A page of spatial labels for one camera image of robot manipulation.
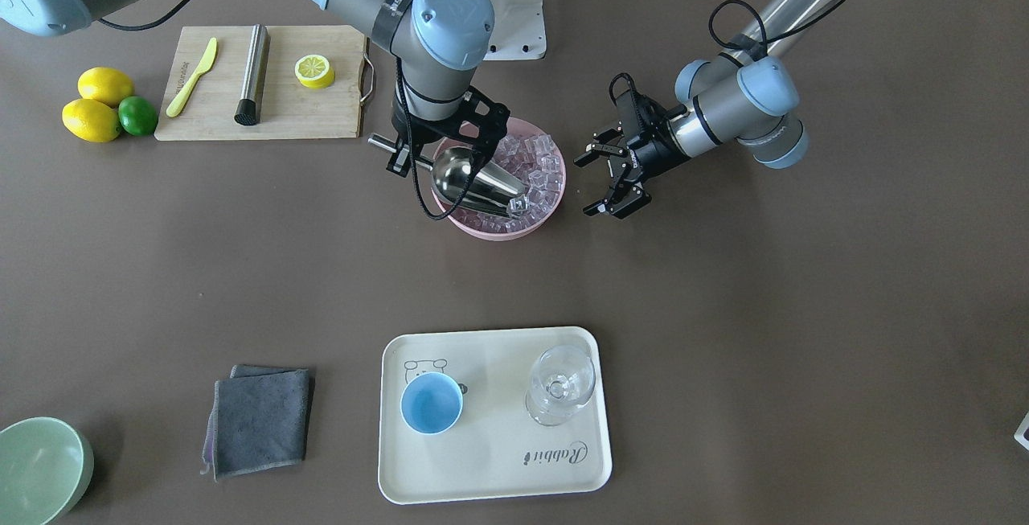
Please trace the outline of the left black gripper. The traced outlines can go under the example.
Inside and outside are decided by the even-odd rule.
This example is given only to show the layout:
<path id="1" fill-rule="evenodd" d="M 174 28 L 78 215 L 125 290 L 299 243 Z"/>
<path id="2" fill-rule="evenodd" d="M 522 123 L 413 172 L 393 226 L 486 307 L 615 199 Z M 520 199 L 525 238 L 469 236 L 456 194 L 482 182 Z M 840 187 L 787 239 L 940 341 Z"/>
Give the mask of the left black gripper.
<path id="1" fill-rule="evenodd" d="M 618 129 L 594 133 L 584 153 L 574 159 L 574 166 L 605 160 L 613 180 L 643 183 L 691 160 L 679 146 L 672 129 L 672 122 L 690 114 L 688 107 L 665 109 L 646 94 L 632 89 L 610 92 L 608 96 L 617 110 Z M 584 207 L 582 213 L 627 218 L 652 199 L 638 183 L 618 183 Z"/>

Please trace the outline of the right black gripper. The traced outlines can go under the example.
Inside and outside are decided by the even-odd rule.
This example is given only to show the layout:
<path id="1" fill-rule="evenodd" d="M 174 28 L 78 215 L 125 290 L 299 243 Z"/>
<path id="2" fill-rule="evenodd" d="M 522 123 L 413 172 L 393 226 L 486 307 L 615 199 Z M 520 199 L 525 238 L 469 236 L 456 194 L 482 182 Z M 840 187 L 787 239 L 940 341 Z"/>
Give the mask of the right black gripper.
<path id="1" fill-rule="evenodd" d="M 409 176 L 412 156 L 420 156 L 422 149 L 441 139 L 466 144 L 473 151 L 473 168 L 486 167 L 507 135 L 510 110 L 492 101 L 476 87 L 470 87 L 461 97 L 457 110 L 441 121 L 426 121 L 414 114 L 414 100 L 407 86 L 396 87 L 392 122 L 398 133 L 396 147 L 390 156 L 387 170 L 401 177 Z"/>

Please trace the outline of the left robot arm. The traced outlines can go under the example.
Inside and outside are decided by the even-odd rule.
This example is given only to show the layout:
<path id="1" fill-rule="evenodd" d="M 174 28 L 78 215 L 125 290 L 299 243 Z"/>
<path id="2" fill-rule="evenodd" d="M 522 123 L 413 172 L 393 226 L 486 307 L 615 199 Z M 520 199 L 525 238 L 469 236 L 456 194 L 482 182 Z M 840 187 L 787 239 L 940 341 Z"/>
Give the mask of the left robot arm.
<path id="1" fill-rule="evenodd" d="M 720 52 L 681 68 L 676 104 L 662 107 L 640 93 L 627 73 L 613 77 L 624 92 L 608 92 L 617 120 L 594 134 L 576 166 L 605 160 L 611 177 L 605 195 L 588 205 L 588 216 L 627 218 L 650 203 L 644 184 L 691 159 L 732 142 L 773 170 L 793 166 L 806 154 L 810 136 L 795 115 L 800 103 L 793 78 L 781 61 L 804 30 L 848 0 L 772 0 L 762 10 L 742 0 L 751 22 L 730 40 L 708 33 Z"/>

